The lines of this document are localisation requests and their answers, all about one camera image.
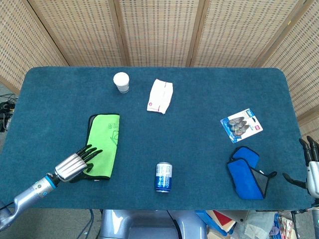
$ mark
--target tissue packet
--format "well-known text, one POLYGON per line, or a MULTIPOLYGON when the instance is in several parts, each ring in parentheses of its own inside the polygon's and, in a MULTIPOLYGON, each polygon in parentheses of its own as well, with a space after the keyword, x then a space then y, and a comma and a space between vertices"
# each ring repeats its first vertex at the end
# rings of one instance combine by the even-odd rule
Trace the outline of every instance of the tissue packet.
POLYGON ((159 112, 163 115, 169 107, 173 95, 173 83, 156 79, 153 83, 147 111, 159 112))
POLYGON ((263 131, 259 121, 251 109, 245 109, 220 120, 233 143, 239 142, 263 131))

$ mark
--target robotic arm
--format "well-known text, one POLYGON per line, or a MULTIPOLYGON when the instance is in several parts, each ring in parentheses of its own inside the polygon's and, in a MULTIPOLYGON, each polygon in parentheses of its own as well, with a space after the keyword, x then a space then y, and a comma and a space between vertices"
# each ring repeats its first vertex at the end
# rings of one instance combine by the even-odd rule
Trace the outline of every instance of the robotic arm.
POLYGON ((90 171, 93 168, 93 163, 87 162, 102 152, 102 150, 96 151, 97 148, 87 150, 91 146, 92 145, 88 145, 78 152, 73 153, 55 167, 54 174, 47 173, 45 177, 17 195, 13 200, 13 214, 0 201, 0 232, 9 227, 13 221, 32 204, 52 192, 58 186, 59 182, 69 182, 85 169, 90 171))
MULTIPOLYGON (((307 189, 308 193, 315 198, 315 202, 311 208, 313 213, 313 220, 314 220, 314 227, 315 227, 315 236, 316 239, 319 239, 319 144, 314 141, 310 136, 307 136, 307 140, 309 145, 306 141, 299 139, 300 144, 303 146, 306 167, 307 167, 307 180, 306 182, 298 181, 292 179, 287 173, 283 173, 284 178, 293 185, 298 187, 307 189)), ((296 214, 304 213, 308 211, 307 209, 304 210, 297 210, 292 211, 292 217, 295 225, 296 236, 299 239, 297 228, 296 228, 296 214)))

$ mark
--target blue towel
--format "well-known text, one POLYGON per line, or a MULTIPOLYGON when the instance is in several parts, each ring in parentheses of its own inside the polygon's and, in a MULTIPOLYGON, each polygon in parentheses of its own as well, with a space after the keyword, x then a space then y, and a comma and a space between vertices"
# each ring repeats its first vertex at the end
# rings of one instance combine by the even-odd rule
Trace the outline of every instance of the blue towel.
POLYGON ((277 172, 266 175, 255 170, 244 158, 231 160, 227 167, 233 178, 236 193, 242 199, 264 199, 269 179, 277 175, 277 172))
POLYGON ((252 168, 255 168, 259 160, 259 154, 246 146, 241 146, 235 149, 231 158, 244 158, 252 168))

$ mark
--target soda can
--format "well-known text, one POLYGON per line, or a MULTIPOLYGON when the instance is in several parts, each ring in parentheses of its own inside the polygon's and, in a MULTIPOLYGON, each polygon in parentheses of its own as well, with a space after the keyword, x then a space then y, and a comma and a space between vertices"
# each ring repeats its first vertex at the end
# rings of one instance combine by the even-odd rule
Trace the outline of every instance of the soda can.
POLYGON ((160 162, 156 165, 155 190, 157 192, 170 192, 172 171, 173 166, 170 163, 160 162))

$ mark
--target blister package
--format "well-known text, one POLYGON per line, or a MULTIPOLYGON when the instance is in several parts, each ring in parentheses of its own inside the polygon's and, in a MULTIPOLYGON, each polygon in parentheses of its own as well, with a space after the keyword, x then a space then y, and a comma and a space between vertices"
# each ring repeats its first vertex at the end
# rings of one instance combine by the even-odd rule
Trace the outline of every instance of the blister package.
POLYGON ((233 143, 263 131, 251 109, 221 119, 220 122, 233 143))

